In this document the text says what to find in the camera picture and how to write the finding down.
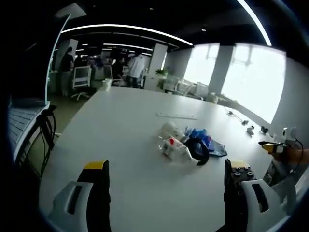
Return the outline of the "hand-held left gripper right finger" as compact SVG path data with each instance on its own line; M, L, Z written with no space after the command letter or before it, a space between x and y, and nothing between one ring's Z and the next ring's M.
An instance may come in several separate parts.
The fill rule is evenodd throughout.
M266 232L290 215L290 179L269 186L243 161L225 160L224 232Z

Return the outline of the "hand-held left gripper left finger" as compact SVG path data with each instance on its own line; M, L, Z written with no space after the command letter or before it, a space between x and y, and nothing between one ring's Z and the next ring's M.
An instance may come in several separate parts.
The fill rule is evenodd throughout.
M110 232L110 203L109 162L90 162L55 196L49 218L64 232Z

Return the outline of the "person's right hand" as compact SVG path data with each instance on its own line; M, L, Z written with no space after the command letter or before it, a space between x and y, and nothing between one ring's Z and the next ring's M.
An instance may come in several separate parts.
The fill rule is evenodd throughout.
M276 161L287 164L308 164L309 150L288 147L286 152L270 154Z

